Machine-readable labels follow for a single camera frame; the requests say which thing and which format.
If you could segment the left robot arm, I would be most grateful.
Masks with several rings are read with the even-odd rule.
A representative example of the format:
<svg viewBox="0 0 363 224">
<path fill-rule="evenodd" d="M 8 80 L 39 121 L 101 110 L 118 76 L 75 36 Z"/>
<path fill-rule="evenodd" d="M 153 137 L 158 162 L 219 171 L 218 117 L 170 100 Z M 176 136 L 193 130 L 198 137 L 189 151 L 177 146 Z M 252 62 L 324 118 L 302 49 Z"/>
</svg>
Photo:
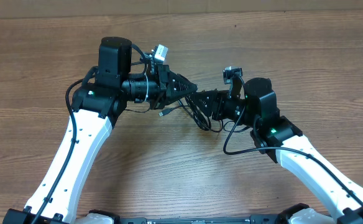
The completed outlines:
<svg viewBox="0 0 363 224">
<path fill-rule="evenodd" d="M 41 184 L 23 210 L 9 209 L 4 223 L 74 223 L 93 162 L 127 103 L 148 102 L 150 109 L 167 105 L 198 87 L 164 64 L 168 49 L 158 45 L 144 53 L 129 39 L 104 37 L 98 65 L 69 86 L 65 101 L 70 114 L 63 141 Z"/>
</svg>

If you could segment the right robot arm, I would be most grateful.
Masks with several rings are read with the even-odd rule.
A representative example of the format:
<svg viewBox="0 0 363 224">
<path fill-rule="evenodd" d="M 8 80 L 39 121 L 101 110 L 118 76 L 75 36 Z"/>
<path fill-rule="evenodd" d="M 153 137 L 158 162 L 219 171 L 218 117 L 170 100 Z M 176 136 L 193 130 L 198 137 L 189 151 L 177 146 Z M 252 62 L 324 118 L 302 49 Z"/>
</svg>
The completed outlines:
<svg viewBox="0 0 363 224">
<path fill-rule="evenodd" d="M 363 223 L 363 187 L 346 177 L 324 158 L 285 116 L 268 78 L 253 78 L 239 85 L 229 79 L 228 91 L 201 91 L 191 101 L 214 120 L 230 119 L 251 130 L 253 151 L 295 175 L 324 205 L 334 223 Z"/>
</svg>

